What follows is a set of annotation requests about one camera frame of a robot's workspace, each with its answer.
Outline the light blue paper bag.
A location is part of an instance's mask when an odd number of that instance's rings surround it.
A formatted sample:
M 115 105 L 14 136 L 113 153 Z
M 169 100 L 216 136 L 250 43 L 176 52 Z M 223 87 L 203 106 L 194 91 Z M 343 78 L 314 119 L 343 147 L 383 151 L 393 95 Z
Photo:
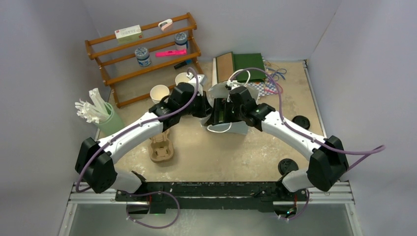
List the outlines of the light blue paper bag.
M 236 76 L 239 73 L 247 73 L 246 82 L 238 82 Z M 212 107 L 212 112 L 206 118 L 200 119 L 201 126 L 212 133 L 235 133 L 246 135 L 249 126 L 244 121 L 240 121 L 234 114 L 235 108 L 229 98 L 229 92 L 243 86 L 248 89 L 250 97 L 256 102 L 259 100 L 259 92 L 256 88 L 249 85 L 251 73 L 248 70 L 235 71 L 227 81 L 219 82 L 208 90 L 208 103 Z

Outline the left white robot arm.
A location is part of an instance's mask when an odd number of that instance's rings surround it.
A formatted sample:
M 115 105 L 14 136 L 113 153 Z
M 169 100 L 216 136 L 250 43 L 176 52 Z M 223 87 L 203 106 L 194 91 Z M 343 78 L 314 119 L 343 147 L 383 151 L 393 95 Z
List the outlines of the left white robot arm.
M 145 178 L 133 171 L 117 170 L 115 164 L 142 142 L 178 124 L 182 116 L 205 118 L 210 110 L 202 85 L 179 83 L 170 95 L 129 126 L 98 141 L 85 139 L 75 166 L 79 181 L 87 182 L 87 189 L 95 193 L 113 188 L 127 192 L 134 201 L 141 201 L 147 194 L 143 185 Z

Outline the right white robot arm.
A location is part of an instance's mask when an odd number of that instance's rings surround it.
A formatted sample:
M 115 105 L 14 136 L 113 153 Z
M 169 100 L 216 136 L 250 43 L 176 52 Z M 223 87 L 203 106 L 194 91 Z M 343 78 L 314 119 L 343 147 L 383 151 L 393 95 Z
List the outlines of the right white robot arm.
M 339 138 L 325 138 L 296 125 L 272 106 L 258 103 L 244 86 L 228 93 L 208 97 L 214 116 L 222 112 L 226 123 L 245 122 L 247 126 L 279 138 L 309 162 L 308 168 L 283 174 L 276 182 L 280 199 L 288 200 L 296 191 L 310 187 L 327 192 L 346 173 L 349 165 Z

